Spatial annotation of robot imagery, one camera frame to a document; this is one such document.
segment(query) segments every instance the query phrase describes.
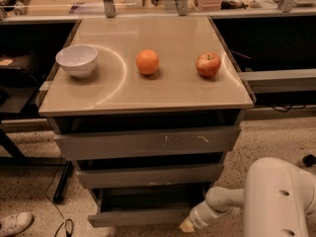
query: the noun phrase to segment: concrete floor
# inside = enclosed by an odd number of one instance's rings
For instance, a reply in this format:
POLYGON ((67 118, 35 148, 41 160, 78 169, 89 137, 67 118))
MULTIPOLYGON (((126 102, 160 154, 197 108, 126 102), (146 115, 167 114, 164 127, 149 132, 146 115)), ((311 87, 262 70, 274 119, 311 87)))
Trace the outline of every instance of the concrete floor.
MULTIPOLYGON (((53 142, 53 133, 40 120, 31 123, 4 122, 1 127, 28 156, 58 157, 60 152, 53 142)), ((272 156, 286 160, 316 174, 316 166, 306 168, 301 160, 307 154, 316 155, 316 110, 304 109, 280 113, 277 111, 250 111, 241 123, 242 131, 229 152, 220 179, 215 183, 229 189, 243 188, 250 165, 259 158, 272 156)), ((0 148, 0 155, 8 155, 0 148)), ((57 181, 51 183, 55 167, 1 166, 0 218, 19 211, 30 211, 35 216, 32 226, 20 236, 54 236, 63 222, 62 216, 49 198, 54 194, 57 181)), ((93 228, 87 215, 97 210, 90 194, 78 183, 75 175, 69 178, 59 210, 74 222, 74 237, 242 237, 242 210, 239 214, 214 220, 208 228, 193 234, 182 233, 178 225, 125 226, 93 228)), ((316 226, 308 223, 309 235, 316 236, 316 226)), ((65 236, 61 230, 57 236, 65 236)))

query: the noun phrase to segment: white tabletop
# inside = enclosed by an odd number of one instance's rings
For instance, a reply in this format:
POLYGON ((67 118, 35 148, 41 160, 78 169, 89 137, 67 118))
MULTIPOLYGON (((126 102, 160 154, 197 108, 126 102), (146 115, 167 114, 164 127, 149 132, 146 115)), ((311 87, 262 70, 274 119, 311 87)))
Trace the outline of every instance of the white tabletop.
POLYGON ((96 70, 71 77, 61 68, 41 104, 45 117, 188 110, 248 109, 253 102, 207 17, 117 17, 83 19, 72 44, 99 51, 96 70), (141 75, 136 55, 155 50, 160 68, 141 75), (196 60, 206 51, 222 61, 217 75, 198 75, 196 60))

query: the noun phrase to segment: cabinet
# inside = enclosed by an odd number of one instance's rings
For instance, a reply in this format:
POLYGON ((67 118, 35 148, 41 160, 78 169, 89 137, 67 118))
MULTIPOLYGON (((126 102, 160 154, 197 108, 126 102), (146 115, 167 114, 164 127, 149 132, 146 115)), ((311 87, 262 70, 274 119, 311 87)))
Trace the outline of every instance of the cabinet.
POLYGON ((89 221, 181 222, 220 177, 253 106, 208 18, 83 19, 76 43, 98 48, 97 71, 76 79, 59 69, 39 113, 98 205, 89 221), (144 77, 134 57, 148 45, 161 65, 144 77), (222 67, 203 79, 192 60, 208 49, 222 67))

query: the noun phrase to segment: drawer front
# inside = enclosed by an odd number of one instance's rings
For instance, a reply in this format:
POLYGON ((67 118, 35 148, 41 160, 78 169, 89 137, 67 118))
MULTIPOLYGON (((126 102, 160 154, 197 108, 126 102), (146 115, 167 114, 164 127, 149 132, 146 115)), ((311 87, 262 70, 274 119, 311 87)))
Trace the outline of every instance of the drawer front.
POLYGON ((221 163, 77 171, 85 189, 160 186, 184 183, 215 182, 223 170, 221 163))
POLYGON ((232 150, 238 125, 172 130, 57 134, 67 160, 175 155, 232 150))
POLYGON ((208 184, 100 189, 94 227, 181 223, 204 200, 208 184))

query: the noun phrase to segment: red apple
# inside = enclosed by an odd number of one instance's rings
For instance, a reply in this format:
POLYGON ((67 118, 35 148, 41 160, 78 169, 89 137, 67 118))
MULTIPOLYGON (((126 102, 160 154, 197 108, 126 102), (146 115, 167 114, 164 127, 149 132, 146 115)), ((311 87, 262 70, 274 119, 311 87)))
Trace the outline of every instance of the red apple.
POLYGON ((211 51, 201 54, 196 62, 196 68, 199 75, 203 77, 214 76, 220 68, 220 58, 219 56, 211 51))

